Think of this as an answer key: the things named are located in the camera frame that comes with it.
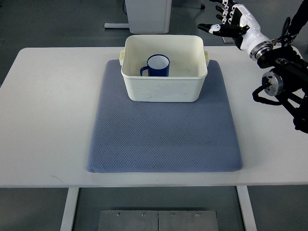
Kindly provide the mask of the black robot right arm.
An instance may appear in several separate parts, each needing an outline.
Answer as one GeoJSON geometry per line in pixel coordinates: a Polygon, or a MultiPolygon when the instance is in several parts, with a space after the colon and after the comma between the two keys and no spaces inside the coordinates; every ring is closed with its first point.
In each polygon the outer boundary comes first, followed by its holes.
{"type": "Polygon", "coordinates": [[[285,20],[282,36],[274,43],[281,47],[266,49],[258,57],[260,68],[272,67],[262,76],[262,84],[253,93],[256,102],[282,105],[293,116],[296,130],[308,132],[308,63],[287,44],[287,29],[291,19],[285,20]]]}

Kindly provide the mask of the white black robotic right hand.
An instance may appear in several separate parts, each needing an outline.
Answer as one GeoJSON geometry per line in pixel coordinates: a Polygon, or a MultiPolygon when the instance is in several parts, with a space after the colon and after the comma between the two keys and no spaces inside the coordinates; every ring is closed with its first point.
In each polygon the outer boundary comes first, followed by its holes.
{"type": "Polygon", "coordinates": [[[197,28],[219,37],[232,38],[238,49],[251,53],[255,47],[269,45],[271,40],[261,33],[260,25],[249,10],[233,0],[218,0],[216,18],[220,24],[198,24],[197,28]]]}

